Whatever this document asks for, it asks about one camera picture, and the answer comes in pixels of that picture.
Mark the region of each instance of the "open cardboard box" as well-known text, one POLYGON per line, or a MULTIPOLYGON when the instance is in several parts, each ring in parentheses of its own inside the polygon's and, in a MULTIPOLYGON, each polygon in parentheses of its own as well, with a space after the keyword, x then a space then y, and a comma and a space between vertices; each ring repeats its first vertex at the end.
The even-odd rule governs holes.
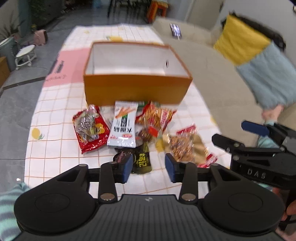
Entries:
POLYGON ((120 101, 179 104, 192 81, 168 45, 130 42, 93 43, 84 70, 87 104, 120 101))

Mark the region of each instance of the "candy wrapper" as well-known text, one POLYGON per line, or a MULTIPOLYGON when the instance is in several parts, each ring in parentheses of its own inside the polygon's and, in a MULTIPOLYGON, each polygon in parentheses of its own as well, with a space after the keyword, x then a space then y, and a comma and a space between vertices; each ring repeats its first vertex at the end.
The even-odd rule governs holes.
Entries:
POLYGON ((132 173, 145 174, 152 171, 147 143, 143 143, 136 148, 115 148, 115 150, 118 154, 113 157, 113 161, 118 163, 120 163, 126 155, 133 155, 132 173))
POLYGON ((207 167, 214 163, 217 158, 213 154, 208 154, 199 135, 195 133, 196 126, 180 130, 176 136, 164 135, 163 143, 167 152, 170 152, 176 161, 193 162, 196 165, 207 167))
POLYGON ((143 108, 143 113, 136 117, 136 123, 144 125, 152 136, 157 137, 158 133, 164 133, 175 113, 176 110, 160 108, 150 102, 143 108))
POLYGON ((107 143, 110 130, 98 106, 90 105, 88 109, 78 112, 72 122, 82 154, 107 143))
POLYGON ((116 101, 111 133, 107 145, 136 147, 135 119, 138 103, 116 101))

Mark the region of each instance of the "black snack bag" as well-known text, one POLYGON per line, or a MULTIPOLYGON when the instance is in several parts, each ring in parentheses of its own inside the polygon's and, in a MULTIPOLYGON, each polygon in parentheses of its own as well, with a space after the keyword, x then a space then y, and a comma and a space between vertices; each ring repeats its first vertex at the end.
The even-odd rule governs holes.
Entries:
POLYGON ((116 162, 121 162, 126 155, 133 155, 132 173, 145 174, 152 171, 149 148, 146 142, 136 148, 115 148, 115 150, 118 154, 113 157, 113 161, 116 162))

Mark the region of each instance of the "table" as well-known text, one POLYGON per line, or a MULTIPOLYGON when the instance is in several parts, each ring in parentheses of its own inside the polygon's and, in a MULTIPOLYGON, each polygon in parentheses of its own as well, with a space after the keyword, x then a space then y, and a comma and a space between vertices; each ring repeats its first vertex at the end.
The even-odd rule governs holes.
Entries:
MULTIPOLYGON (((113 147, 81 154, 72 117, 86 108, 83 68, 93 41, 121 37, 123 41, 156 42, 161 39, 147 26, 116 25, 76 27, 66 39, 52 72, 40 93, 30 127, 26 160, 25 182, 32 188, 78 165, 100 167, 112 161, 116 154, 113 147)), ((184 100, 178 106, 167 131, 174 134, 193 123, 209 151, 218 156, 218 163, 229 166, 230 155, 213 146, 211 137, 220 133, 215 121, 192 83, 184 100)), ((112 113, 112 107, 102 108, 102 115, 112 113)), ((178 194, 180 183, 171 183, 165 169, 165 153, 158 153, 150 145, 153 171, 144 175, 131 174, 126 184, 116 184, 118 197, 122 194, 178 194)), ((90 194, 97 197, 98 183, 91 183, 90 194)), ((199 183, 199 197, 207 193, 207 185, 199 183)))

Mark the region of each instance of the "light blue pillow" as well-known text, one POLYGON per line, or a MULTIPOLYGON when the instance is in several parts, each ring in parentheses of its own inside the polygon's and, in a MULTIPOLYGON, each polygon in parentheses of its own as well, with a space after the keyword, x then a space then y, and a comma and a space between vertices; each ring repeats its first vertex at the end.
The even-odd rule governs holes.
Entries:
POLYGON ((28 190, 25 183, 19 183, 11 191, 0 194, 0 240, 12 241, 21 233, 13 208, 17 198, 28 190))
POLYGON ((296 102, 296 69, 274 42, 237 71, 263 109, 296 102))

